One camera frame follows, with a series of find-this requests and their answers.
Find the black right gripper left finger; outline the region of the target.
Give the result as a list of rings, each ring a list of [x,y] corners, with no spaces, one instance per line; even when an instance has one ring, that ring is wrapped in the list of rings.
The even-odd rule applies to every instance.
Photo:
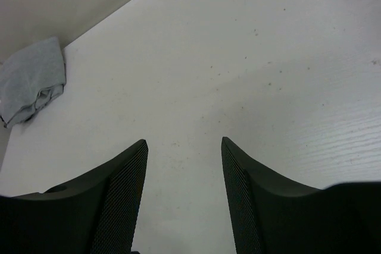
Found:
[[[1,197],[1,253],[132,253],[148,145],[43,193]]]

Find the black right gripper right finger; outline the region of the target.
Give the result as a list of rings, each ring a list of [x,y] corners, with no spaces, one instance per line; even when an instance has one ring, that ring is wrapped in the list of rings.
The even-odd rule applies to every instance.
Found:
[[[238,253],[379,253],[380,183],[316,189],[221,141],[223,175]]]

